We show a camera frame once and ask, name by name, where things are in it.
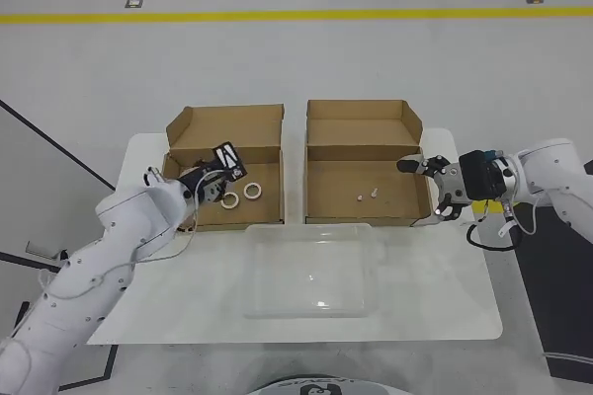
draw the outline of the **white tape roll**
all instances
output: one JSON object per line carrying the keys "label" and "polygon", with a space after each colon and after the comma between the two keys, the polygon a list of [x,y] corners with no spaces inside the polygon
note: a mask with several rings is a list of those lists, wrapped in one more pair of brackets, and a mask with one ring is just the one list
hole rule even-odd
{"label": "white tape roll", "polygon": [[[235,201],[232,204],[226,204],[224,202],[226,200],[226,197],[235,197]],[[221,206],[226,209],[236,208],[238,204],[239,204],[239,196],[233,192],[227,192],[226,194],[224,194],[224,197],[221,200]]]}
{"label": "white tape roll", "polygon": [[[250,190],[251,188],[257,188],[257,194],[250,195],[248,193],[248,190]],[[261,186],[257,183],[246,184],[246,187],[244,187],[244,196],[249,200],[254,200],[256,198],[259,198],[261,196]]]}

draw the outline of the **cardboard box lid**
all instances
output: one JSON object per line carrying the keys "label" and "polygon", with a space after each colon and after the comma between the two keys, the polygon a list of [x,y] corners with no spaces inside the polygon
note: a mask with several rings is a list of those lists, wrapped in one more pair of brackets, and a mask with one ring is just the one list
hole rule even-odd
{"label": "cardboard box lid", "polygon": [[284,105],[185,107],[167,126],[167,138],[172,149],[213,148],[225,138],[235,147],[279,148],[283,119]]}
{"label": "cardboard box lid", "polygon": [[422,121],[403,100],[310,100],[308,146],[419,145]]}

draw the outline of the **cardboard box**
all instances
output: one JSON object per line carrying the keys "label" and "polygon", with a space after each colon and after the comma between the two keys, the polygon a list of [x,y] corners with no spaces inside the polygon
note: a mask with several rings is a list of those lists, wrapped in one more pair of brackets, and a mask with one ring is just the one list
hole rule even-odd
{"label": "cardboard box", "polygon": [[309,101],[305,222],[408,226],[429,216],[428,180],[395,166],[421,152],[421,135],[422,121],[401,100]]}
{"label": "cardboard box", "polygon": [[[283,118],[283,105],[186,107],[167,126],[169,153],[162,169],[166,178],[178,178],[200,159],[210,161],[212,149],[224,141],[233,144],[248,171],[246,177],[228,188],[239,195],[239,205],[225,209],[219,203],[203,204],[198,230],[244,229],[253,223],[283,222]],[[244,187],[252,182],[262,188],[256,200],[244,196]]]}

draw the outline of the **transparent plastic bin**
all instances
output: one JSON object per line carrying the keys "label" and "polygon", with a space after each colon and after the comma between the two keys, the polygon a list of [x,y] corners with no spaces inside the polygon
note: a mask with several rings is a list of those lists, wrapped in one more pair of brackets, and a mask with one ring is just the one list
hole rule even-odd
{"label": "transparent plastic bin", "polygon": [[245,236],[245,317],[366,317],[376,310],[379,254],[370,225],[252,225]]}

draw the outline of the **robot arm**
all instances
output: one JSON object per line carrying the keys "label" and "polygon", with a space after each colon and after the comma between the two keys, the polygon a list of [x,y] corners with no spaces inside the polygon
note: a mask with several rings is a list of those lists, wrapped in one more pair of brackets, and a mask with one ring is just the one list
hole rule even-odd
{"label": "robot arm", "polygon": [[487,199],[501,202],[510,223],[516,221],[512,204],[518,201],[552,205],[562,221],[593,244],[593,176],[586,174],[567,139],[544,141],[515,155],[472,151],[459,163],[410,155],[400,159],[397,168],[432,177],[439,187],[434,214],[414,226],[457,219],[462,207]]}
{"label": "robot arm", "polygon": [[61,369],[110,314],[133,278],[134,265],[167,245],[180,224],[206,201],[223,198],[227,184],[246,175],[230,143],[213,150],[178,180],[155,169],[144,187],[116,192],[96,207],[103,238],[75,252],[43,290],[0,350],[0,394],[56,393]]}

